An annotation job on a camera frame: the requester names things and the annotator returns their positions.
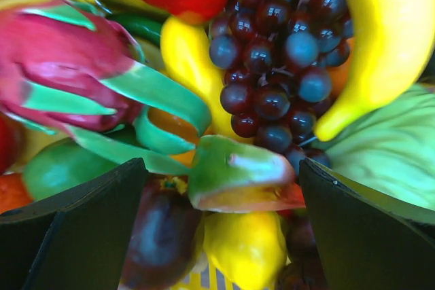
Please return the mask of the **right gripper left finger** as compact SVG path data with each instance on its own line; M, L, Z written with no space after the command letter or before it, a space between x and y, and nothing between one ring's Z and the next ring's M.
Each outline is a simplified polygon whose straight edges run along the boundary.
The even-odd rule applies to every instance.
M129 160L1 214L2 289L117 289L147 170Z

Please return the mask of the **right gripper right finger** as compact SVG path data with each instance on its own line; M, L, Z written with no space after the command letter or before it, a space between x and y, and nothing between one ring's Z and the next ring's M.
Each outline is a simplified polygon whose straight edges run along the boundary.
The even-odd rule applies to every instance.
M434 211L311 160L299 182L331 289L433 289Z

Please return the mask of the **watermelon slice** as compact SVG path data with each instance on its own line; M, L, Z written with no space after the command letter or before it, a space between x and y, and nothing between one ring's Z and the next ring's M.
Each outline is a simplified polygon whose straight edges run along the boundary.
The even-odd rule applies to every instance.
M194 208L219 213L305 207L295 171L284 156L220 135L201 137L187 194Z

